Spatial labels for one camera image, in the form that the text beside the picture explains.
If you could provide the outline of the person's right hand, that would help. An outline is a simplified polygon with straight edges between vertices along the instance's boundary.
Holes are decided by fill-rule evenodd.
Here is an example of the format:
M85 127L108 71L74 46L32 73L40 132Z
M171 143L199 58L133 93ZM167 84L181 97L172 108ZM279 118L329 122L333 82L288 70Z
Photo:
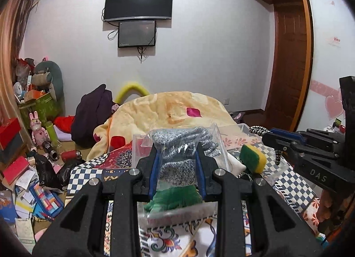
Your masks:
M354 238L354 192L343 198L323 189L316 217L318 230L331 242Z

